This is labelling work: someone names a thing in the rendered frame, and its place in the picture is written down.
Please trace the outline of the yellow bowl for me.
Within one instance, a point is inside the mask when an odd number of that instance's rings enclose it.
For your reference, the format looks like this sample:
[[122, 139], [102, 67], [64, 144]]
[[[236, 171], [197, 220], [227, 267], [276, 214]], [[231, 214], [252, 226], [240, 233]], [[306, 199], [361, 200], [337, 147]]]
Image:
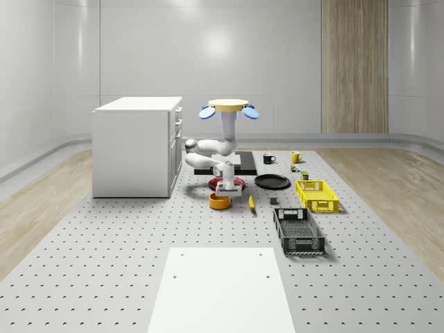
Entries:
[[224, 210], [230, 206], [229, 196], [217, 196], [215, 192], [209, 195], [210, 207], [214, 210]]

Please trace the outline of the dark grey basket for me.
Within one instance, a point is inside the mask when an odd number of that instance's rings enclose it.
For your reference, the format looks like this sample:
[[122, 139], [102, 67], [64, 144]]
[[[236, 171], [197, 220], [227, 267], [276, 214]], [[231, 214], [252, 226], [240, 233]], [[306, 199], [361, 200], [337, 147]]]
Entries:
[[276, 208], [273, 219], [285, 253], [325, 252], [325, 236], [307, 208]]

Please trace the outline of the white cabinet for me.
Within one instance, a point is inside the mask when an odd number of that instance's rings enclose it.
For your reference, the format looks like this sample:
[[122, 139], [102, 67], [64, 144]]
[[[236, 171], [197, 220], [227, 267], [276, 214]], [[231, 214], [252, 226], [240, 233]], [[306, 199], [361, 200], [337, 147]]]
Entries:
[[92, 195], [169, 197], [180, 172], [176, 97], [122, 97], [92, 113]]

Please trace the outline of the black stove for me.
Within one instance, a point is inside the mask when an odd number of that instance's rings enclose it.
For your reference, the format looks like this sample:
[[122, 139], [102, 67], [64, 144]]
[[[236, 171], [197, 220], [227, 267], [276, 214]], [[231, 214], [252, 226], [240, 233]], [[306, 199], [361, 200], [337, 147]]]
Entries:
[[212, 158], [217, 160], [229, 160], [234, 164], [234, 174], [236, 176], [256, 176], [257, 169], [252, 151], [235, 151], [229, 156], [213, 154]]

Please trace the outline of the red plate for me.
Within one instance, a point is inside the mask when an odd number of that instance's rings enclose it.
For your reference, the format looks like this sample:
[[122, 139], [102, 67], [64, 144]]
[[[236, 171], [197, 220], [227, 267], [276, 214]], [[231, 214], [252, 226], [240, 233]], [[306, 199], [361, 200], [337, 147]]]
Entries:
[[[212, 178], [212, 179], [209, 181], [209, 186], [210, 186], [210, 188], [211, 188], [212, 190], [216, 190], [216, 186], [217, 186], [217, 184], [218, 184], [219, 181], [222, 181], [222, 178], [220, 178], [220, 177]], [[245, 188], [245, 182], [244, 182], [241, 178], [234, 177], [234, 184], [235, 184], [235, 185], [241, 185], [242, 189]]]

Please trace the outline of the black plate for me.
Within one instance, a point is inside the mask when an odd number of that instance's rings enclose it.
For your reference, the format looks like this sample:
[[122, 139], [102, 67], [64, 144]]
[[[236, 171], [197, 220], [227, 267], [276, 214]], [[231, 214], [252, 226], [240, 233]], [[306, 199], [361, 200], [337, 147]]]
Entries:
[[270, 173], [255, 177], [255, 184], [272, 190], [286, 189], [291, 186], [291, 182], [287, 177]]

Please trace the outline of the white board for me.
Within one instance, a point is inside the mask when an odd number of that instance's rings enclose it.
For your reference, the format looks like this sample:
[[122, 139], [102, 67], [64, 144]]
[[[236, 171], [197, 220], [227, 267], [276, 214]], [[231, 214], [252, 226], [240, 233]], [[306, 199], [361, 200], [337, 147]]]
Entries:
[[148, 333], [295, 333], [272, 248], [171, 248]]

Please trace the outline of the yellow basket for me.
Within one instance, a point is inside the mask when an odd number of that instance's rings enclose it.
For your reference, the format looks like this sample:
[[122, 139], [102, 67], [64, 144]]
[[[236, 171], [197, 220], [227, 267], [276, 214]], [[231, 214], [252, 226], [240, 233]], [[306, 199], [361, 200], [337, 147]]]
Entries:
[[312, 212], [338, 212], [339, 199], [323, 180], [297, 180], [296, 193]]

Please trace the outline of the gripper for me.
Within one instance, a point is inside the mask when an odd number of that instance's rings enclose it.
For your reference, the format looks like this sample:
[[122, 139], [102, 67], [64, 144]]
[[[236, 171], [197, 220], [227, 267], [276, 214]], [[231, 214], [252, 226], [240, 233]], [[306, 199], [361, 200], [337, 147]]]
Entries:
[[241, 196], [241, 191], [241, 185], [230, 185], [226, 182], [218, 182], [216, 186], [216, 195], [219, 197], [228, 196], [230, 200], [232, 200], [232, 197]]

